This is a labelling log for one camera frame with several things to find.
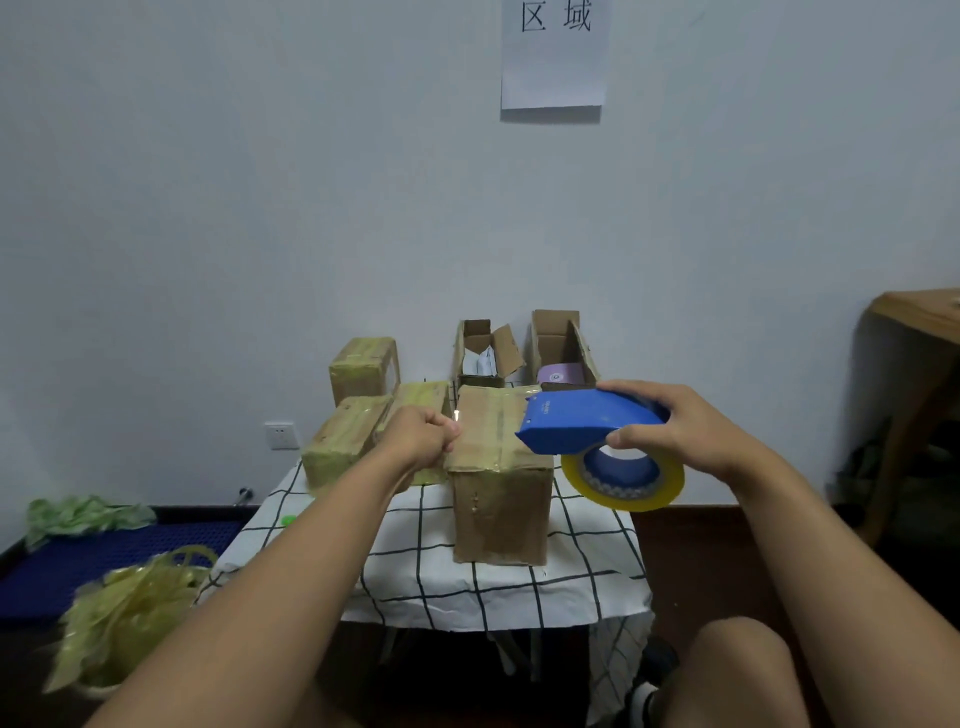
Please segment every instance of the tablecloth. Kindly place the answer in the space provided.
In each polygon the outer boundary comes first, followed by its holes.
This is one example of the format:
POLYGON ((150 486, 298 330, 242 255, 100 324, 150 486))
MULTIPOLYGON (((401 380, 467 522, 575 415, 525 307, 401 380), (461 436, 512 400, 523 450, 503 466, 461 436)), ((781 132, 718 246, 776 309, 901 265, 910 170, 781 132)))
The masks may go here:
MULTIPOLYGON (((214 565, 198 601, 278 536, 313 498, 296 467, 214 565)), ((343 619, 473 632, 589 624, 588 724, 623 707, 653 624, 629 514, 587 500, 554 470, 545 567, 455 564, 452 490, 413 487, 391 501, 343 619)))

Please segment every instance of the cardboard box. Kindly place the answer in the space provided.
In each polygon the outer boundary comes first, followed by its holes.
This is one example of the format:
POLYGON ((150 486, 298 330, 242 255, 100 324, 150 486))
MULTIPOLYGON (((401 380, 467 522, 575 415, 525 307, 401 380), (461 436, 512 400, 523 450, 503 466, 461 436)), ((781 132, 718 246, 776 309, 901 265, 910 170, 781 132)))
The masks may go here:
POLYGON ((553 456, 535 455, 514 435, 526 398, 539 390, 529 385, 460 390, 463 433, 446 457, 455 562, 546 564, 553 456))
MULTIPOLYGON (((418 404, 423 407, 432 407, 447 417, 453 417, 450 409, 450 385, 445 381, 414 381, 401 384, 396 388, 394 401, 391 402, 386 416, 380 420, 373 435, 375 442, 380 442, 383 430, 394 413, 407 404, 418 404)), ((433 485, 446 483, 446 471, 443 459, 432 468, 424 468, 414 473, 411 485, 433 485)))
POLYGON ((373 447, 373 432, 391 397, 347 397, 300 453, 314 497, 373 447))
POLYGON ((457 341, 453 347, 453 380, 460 386, 502 387, 508 376, 523 366, 523 355, 516 347, 514 333, 505 324, 490 332, 490 319, 466 319, 457 327, 457 341), (493 345, 496 358, 496 376, 464 374, 464 350, 482 353, 493 345))
POLYGON ((400 383, 396 341, 389 336, 350 339, 330 364, 333 403, 344 397, 391 395, 400 383))
POLYGON ((530 323, 530 373, 527 378, 537 382, 537 372, 550 364, 580 364, 584 368, 583 384, 545 381, 544 391, 557 389, 588 389, 600 375, 590 355, 590 347, 580 333, 580 311, 551 311, 539 308, 530 323))

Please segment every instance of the hand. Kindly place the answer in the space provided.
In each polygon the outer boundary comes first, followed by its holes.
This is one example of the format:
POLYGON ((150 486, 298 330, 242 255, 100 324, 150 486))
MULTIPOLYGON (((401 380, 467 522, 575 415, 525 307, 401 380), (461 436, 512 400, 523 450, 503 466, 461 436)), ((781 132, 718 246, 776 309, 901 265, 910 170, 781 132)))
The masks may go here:
POLYGON ((607 436, 611 448, 663 450, 728 485, 777 457, 685 385, 612 379, 597 382, 597 389, 653 400, 670 410, 666 425, 627 425, 611 432, 607 436))
POLYGON ((453 448, 460 426, 429 407, 400 407, 390 418, 377 447, 395 452, 410 472, 428 468, 453 448))

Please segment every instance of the small table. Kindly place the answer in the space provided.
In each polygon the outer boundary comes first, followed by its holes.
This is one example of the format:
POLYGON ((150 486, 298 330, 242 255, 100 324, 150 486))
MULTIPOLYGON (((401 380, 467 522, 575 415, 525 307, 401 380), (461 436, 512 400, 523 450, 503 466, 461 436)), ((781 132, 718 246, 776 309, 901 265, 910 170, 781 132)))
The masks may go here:
POLYGON ((893 516, 906 469, 960 399, 960 288, 888 291, 867 310, 954 345, 940 353, 930 377, 894 413, 876 486, 859 529, 864 542, 876 546, 893 516))
MULTIPOLYGON (((312 502, 298 464, 217 560, 198 602, 278 536, 285 517, 312 502)), ((448 486, 418 486, 396 495, 342 619, 492 636, 588 624, 587 723, 621 710, 654 619, 630 515, 581 496, 557 465, 545 567, 455 564, 454 539, 448 486)))

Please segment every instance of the wooden table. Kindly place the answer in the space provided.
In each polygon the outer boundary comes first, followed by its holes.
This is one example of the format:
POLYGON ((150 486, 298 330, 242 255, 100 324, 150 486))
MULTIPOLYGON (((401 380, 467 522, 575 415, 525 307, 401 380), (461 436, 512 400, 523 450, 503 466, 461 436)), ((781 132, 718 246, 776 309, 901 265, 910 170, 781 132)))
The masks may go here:
POLYGON ((960 288, 888 291, 867 310, 956 345, 940 354, 931 375, 894 413, 876 487, 859 529, 860 537, 876 546, 893 516, 907 468, 960 399, 960 288))

